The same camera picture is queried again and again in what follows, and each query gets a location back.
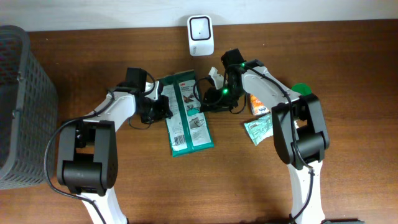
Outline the green 3M gloves package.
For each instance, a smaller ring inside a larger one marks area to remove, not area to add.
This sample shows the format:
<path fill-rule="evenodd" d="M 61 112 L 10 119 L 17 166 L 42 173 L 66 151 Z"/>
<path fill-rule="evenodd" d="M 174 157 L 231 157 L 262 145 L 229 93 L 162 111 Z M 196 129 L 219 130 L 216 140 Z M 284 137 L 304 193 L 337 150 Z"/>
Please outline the green 3M gloves package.
<path fill-rule="evenodd" d="M 193 86 L 195 72 L 188 70 L 160 79 L 162 95 L 169 98 L 172 117 L 165 120 L 174 157 L 214 147 L 206 116 L 200 111 L 200 94 Z"/>

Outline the small orange box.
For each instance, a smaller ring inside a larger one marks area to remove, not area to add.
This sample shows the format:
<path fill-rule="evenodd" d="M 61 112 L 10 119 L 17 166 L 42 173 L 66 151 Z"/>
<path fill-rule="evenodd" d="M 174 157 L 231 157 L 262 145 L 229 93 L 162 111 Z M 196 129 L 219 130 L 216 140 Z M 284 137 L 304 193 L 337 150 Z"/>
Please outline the small orange box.
<path fill-rule="evenodd" d="M 250 95 L 251 112 L 254 116 L 260 116 L 270 113 L 270 110 L 254 95 Z"/>

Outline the light green pouch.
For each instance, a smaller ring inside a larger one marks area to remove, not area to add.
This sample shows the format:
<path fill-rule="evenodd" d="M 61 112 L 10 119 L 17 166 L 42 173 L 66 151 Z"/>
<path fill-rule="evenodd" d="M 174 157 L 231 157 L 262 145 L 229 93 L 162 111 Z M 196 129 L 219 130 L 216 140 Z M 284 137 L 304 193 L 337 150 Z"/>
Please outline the light green pouch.
<path fill-rule="evenodd" d="M 266 114 L 254 121 L 244 123 L 244 127 L 255 146 L 274 135 L 271 114 Z"/>

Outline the green lid plastic jar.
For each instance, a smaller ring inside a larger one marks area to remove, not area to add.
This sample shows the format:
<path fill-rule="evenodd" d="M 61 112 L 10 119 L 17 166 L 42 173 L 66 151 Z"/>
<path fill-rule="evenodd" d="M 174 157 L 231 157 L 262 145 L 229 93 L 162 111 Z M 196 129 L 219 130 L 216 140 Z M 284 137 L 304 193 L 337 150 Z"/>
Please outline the green lid plastic jar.
<path fill-rule="evenodd" d="M 305 83 L 294 84 L 292 90 L 297 93 L 300 93 L 303 96 L 312 94 L 312 89 Z"/>

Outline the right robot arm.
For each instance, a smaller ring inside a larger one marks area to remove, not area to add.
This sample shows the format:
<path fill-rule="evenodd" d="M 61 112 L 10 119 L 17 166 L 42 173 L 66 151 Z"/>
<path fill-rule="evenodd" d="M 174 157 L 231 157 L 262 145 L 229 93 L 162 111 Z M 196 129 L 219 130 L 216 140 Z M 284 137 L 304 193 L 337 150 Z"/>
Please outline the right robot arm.
<path fill-rule="evenodd" d="M 238 49 L 221 56 L 224 74 L 208 75 L 211 87 L 200 100 L 202 112 L 231 111 L 244 94 L 271 112 L 274 147 L 287 165 L 292 185 L 290 223 L 325 223 L 320 171 L 330 138 L 319 98 L 303 95 L 274 78 L 258 59 L 246 61 Z"/>

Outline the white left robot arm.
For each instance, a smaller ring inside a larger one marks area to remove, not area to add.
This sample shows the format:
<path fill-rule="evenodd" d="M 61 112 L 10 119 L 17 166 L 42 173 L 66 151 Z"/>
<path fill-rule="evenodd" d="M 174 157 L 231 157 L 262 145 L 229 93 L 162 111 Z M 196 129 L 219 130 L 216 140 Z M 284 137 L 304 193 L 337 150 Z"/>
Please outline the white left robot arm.
<path fill-rule="evenodd" d="M 144 124 L 171 118 L 160 81 L 141 68 L 128 68 L 92 112 L 60 128 L 57 180 L 67 196 L 83 202 L 93 223 L 128 223 L 114 185 L 118 176 L 116 133 L 138 115 Z"/>

